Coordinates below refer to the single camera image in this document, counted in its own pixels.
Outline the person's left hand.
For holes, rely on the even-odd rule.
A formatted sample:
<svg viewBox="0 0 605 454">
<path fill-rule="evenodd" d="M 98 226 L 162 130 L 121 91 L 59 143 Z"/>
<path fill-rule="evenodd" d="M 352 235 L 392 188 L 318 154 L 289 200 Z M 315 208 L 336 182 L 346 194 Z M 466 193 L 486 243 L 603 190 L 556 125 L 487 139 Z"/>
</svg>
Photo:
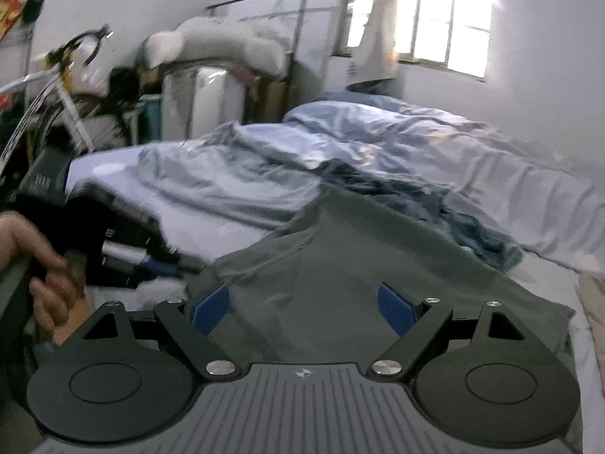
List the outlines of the person's left hand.
<svg viewBox="0 0 605 454">
<path fill-rule="evenodd" d="M 33 316 L 55 345 L 62 345 L 90 316 L 84 270 L 59 256 L 37 227 L 16 212 L 1 214 L 1 270 L 33 256 L 45 276 L 33 277 Z"/>
</svg>

